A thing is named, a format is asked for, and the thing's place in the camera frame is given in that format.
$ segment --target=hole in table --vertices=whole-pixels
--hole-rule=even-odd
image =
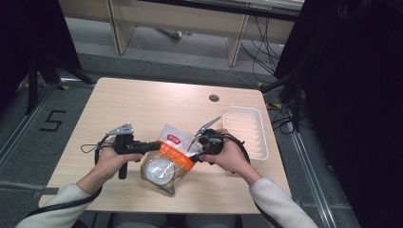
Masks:
[[[209,98],[210,101],[212,101],[212,102],[217,102],[217,101],[220,100],[220,97],[219,97],[218,95],[216,95],[216,94],[211,94],[208,98]]]

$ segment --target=gray floor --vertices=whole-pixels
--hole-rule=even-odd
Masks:
[[[243,50],[240,51],[237,64],[228,66],[223,37],[190,34],[177,41],[153,28],[137,28],[125,54],[117,56],[109,24],[77,19],[67,19],[67,24],[83,71],[94,79],[108,76],[244,88],[256,88],[258,82],[268,85],[276,80],[262,67],[254,65]],[[249,51],[256,51],[252,42],[244,41],[243,44]],[[276,53],[281,53],[282,46],[272,45],[272,48]],[[63,70],[60,70],[60,75],[71,77]],[[0,227],[15,226],[26,213],[36,208],[38,199],[34,197],[32,188],[47,184],[91,91],[92,87],[77,83],[68,90],[56,89],[47,98],[23,140],[0,170],[0,181],[3,184],[0,187]],[[280,89],[266,93],[264,99],[269,103],[277,103],[279,92]],[[27,89],[23,88],[7,112],[1,113],[0,145],[6,143],[24,118],[27,96]],[[51,110],[65,110],[66,113],[58,116],[63,123],[56,132],[41,131],[41,128],[52,127],[46,123]],[[282,114],[275,109],[269,109],[269,115],[272,121],[282,118]],[[319,227],[327,227],[317,210],[292,137],[278,129],[275,134],[294,200],[301,203]],[[337,227],[359,227],[335,175],[326,168],[325,153],[309,120],[301,122],[301,137]],[[4,186],[5,181],[29,186],[10,188]],[[93,224],[93,227],[106,227],[108,216],[108,213],[85,212],[81,219],[88,226]],[[246,228],[267,227],[261,215],[242,216],[242,219]]]

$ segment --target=desk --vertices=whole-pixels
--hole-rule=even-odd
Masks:
[[[218,95],[218,102],[209,96]],[[130,122],[134,139],[156,141],[165,124],[171,124],[192,136],[202,124],[223,115],[232,106],[257,108],[270,157],[257,166],[290,193],[276,139],[262,95],[257,90],[185,85],[137,80],[103,78],[98,81],[57,164],[48,187],[62,187],[83,177],[94,163],[93,153],[80,146],[97,143],[105,133]],[[212,128],[221,128],[222,119]],[[217,165],[197,163],[177,183],[176,196],[167,197],[147,180],[141,180],[140,163],[128,165],[127,178],[117,175],[104,185],[103,192],[88,210],[111,212],[258,214],[248,185],[242,178],[223,171]],[[42,206],[51,196],[43,196]]]
[[[279,8],[298,12],[303,0],[215,0],[203,1],[248,8]],[[234,66],[240,49],[240,41],[261,41],[255,17],[248,15],[171,6],[136,0],[59,0],[65,17],[108,22],[116,54],[124,54],[136,27],[182,30],[193,33],[222,36],[226,38],[228,64]],[[265,27],[265,18],[259,17],[260,29]],[[267,41],[285,44],[294,22],[271,19]]]

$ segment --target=white sleeve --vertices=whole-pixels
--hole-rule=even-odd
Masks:
[[[59,193],[45,203],[45,206],[51,206],[59,203],[70,202],[75,200],[82,200],[90,197],[90,195],[81,190],[75,184],[66,185]],[[66,227],[71,228],[78,217],[84,210],[91,204],[91,202],[55,211],[49,211],[28,218],[23,219],[16,226],[17,228],[29,227],[29,228],[50,228],[50,227]]]
[[[276,185],[262,178],[249,187],[249,192],[258,207],[282,227],[317,227],[312,219]]]

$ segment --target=person's left hand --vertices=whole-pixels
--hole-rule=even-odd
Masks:
[[[83,191],[94,194],[105,182],[112,179],[127,162],[139,161],[142,154],[118,155],[111,145],[105,144],[101,150],[98,163],[76,185]]]
[[[142,154],[118,155],[111,146],[106,144],[106,147],[101,150],[100,158],[94,169],[98,169],[102,176],[109,180],[115,176],[122,165],[127,162],[139,161],[142,157]]]

